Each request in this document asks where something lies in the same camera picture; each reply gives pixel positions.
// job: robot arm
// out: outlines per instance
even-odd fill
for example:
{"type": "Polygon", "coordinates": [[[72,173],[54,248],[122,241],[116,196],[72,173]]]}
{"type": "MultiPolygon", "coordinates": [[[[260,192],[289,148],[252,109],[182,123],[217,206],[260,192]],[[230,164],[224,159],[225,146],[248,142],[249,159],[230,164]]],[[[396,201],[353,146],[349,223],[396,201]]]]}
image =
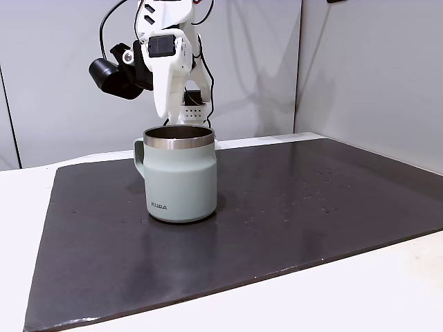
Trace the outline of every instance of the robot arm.
{"type": "MultiPolygon", "coordinates": [[[[158,116],[164,120],[169,119],[172,124],[190,122],[202,125],[209,114],[207,105],[212,101],[208,72],[202,62],[200,36],[197,36],[191,24],[194,21],[194,6],[200,1],[139,1],[134,24],[137,41],[133,48],[119,44],[123,45],[119,51],[115,51],[119,46],[111,50],[119,63],[117,69],[125,72],[124,78],[134,85],[134,89],[153,87],[158,116]],[[145,67],[142,69],[147,75],[141,76],[141,66],[145,67]],[[193,80],[200,89],[192,92],[194,98],[183,98],[188,80],[193,80]],[[196,109],[198,117],[197,114],[192,116],[186,112],[197,112],[196,109]]],[[[99,60],[103,59],[92,63],[89,69],[91,75],[104,92],[119,95],[118,87],[106,91],[103,79],[98,82],[94,77],[97,71],[94,72],[92,67],[99,60]]],[[[134,92],[130,98],[119,96],[133,99],[134,95],[138,94],[134,92]]]]}

